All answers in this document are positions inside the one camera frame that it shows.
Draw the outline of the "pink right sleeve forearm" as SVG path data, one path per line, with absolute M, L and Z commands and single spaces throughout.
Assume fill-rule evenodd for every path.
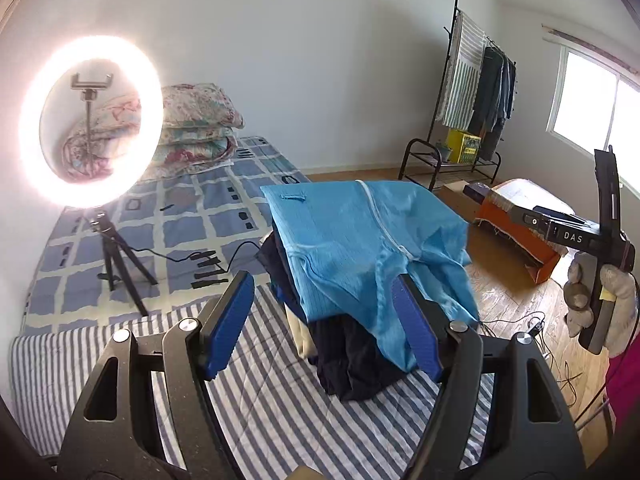
M 620 429 L 629 414 L 639 403 L 640 396 L 640 342 L 639 336 L 634 337 L 627 350 L 626 356 L 616 356 L 610 359 L 606 372 L 606 395 L 615 416 L 615 429 Z

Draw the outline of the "right hand white glove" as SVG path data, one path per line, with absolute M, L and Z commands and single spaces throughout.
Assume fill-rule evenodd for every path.
M 590 300 L 596 263 L 597 259 L 592 255 L 576 252 L 568 267 L 563 294 L 567 305 L 565 325 L 570 338 L 578 336 L 593 324 Z M 603 341 L 608 356 L 614 359 L 624 352 L 628 341 L 636 336 L 632 332 L 638 312 L 636 282 L 630 273 L 624 273 L 612 264 L 602 266 L 600 279 L 603 288 L 615 299 L 610 326 Z

